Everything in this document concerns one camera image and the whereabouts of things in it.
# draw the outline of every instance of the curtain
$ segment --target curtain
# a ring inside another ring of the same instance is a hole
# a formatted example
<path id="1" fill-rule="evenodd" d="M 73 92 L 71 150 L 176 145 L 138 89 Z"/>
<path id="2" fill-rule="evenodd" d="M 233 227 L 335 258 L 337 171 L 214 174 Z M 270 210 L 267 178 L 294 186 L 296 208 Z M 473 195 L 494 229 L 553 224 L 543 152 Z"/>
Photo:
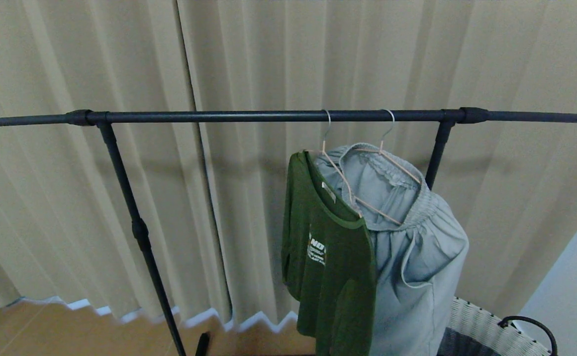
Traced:
<path id="1" fill-rule="evenodd" d="M 460 106 L 577 112 L 577 3 L 0 2 L 0 116 Z M 296 310 L 285 169 L 326 125 L 114 126 L 182 316 Z M 327 145 L 388 125 L 334 123 Z M 385 148 L 424 171 L 436 129 L 398 123 Z M 434 190 L 470 239 L 458 295 L 516 313 L 577 230 L 577 125 L 458 125 Z M 18 295 L 160 313 L 94 128 L 0 129 L 0 301 Z"/>

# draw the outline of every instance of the white woven basket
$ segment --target white woven basket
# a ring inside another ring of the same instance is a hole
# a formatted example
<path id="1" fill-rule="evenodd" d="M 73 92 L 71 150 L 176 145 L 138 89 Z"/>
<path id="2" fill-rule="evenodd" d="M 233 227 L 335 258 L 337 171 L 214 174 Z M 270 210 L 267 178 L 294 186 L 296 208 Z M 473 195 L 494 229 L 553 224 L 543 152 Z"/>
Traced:
<path id="1" fill-rule="evenodd" d="M 551 338 L 553 351 L 522 334 L 510 320 L 524 320 L 542 327 Z M 556 342 L 547 327 L 526 317 L 500 319 L 462 300 L 454 298 L 451 318 L 445 331 L 439 356 L 556 356 Z"/>

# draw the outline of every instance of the hanging clothes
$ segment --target hanging clothes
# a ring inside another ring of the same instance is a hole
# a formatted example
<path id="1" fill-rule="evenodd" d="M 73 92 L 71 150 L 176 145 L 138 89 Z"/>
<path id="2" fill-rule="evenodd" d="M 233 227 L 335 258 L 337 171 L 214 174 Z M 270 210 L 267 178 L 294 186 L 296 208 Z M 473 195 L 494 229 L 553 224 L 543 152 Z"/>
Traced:
<path id="1" fill-rule="evenodd" d="M 327 151 L 350 184 L 352 194 L 400 221 L 397 225 L 363 205 L 374 246 L 377 294 L 371 356 L 435 356 L 449 322 L 450 307 L 469 250 L 467 235 L 449 205 L 429 190 L 409 162 L 388 155 L 422 184 L 365 143 Z M 315 161 L 343 200 L 345 183 L 327 159 Z"/>
<path id="2" fill-rule="evenodd" d="M 297 330 L 316 354 L 367 355 L 375 261 L 366 223 L 336 196 L 306 152 L 288 164 L 282 278 L 300 301 Z"/>

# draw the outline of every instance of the black clothes rack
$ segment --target black clothes rack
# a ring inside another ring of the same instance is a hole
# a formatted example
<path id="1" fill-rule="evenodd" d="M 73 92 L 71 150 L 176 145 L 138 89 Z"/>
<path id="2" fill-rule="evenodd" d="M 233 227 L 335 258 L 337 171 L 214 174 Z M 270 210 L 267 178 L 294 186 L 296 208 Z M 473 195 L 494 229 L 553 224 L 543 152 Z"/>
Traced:
<path id="1" fill-rule="evenodd" d="M 385 122 L 391 121 L 390 113 L 385 110 L 345 110 L 329 111 L 334 122 Z M 484 121 L 523 121 L 523 122 L 567 122 L 577 124 L 577 114 L 573 113 L 534 113 L 514 111 L 488 111 L 480 108 L 460 108 L 450 110 L 400 110 L 392 111 L 396 121 L 440 122 L 433 146 L 432 157 L 425 180 L 431 189 L 436 178 L 451 128 L 456 124 L 475 124 Z M 181 111 L 181 112 L 110 112 L 76 110 L 60 115 L 38 115 L 24 117 L 1 117 L 0 126 L 27 126 L 42 124 L 72 124 L 77 126 L 97 126 L 105 142 L 110 160 L 115 169 L 117 180 L 126 200 L 126 206 L 132 219 L 132 232 L 142 251 L 150 278 L 154 285 L 161 308 L 179 356 L 185 356 L 168 297 L 157 268 L 148 228 L 139 214 L 137 202 L 133 196 L 128 174 L 119 153 L 112 124 L 148 123 L 148 122 L 326 122 L 329 116 L 325 111 Z M 203 333 L 198 341 L 196 356 L 207 354 L 209 333 Z"/>

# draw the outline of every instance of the tile floor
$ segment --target tile floor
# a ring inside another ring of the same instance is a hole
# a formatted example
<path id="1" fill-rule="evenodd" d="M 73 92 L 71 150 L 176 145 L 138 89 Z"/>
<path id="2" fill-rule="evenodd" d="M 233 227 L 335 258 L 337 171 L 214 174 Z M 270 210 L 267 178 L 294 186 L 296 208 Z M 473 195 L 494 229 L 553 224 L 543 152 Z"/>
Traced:
<path id="1" fill-rule="evenodd" d="M 260 322 L 246 331 L 225 331 L 213 317 L 186 329 L 176 315 L 188 355 L 201 333 L 209 331 L 209 354 L 304 355 L 314 353 L 314 340 L 301 336 L 295 322 L 279 334 Z M 121 324 L 91 307 L 72 311 L 63 304 L 19 302 L 0 309 L 0 356 L 176 356 L 168 326 L 139 317 Z"/>

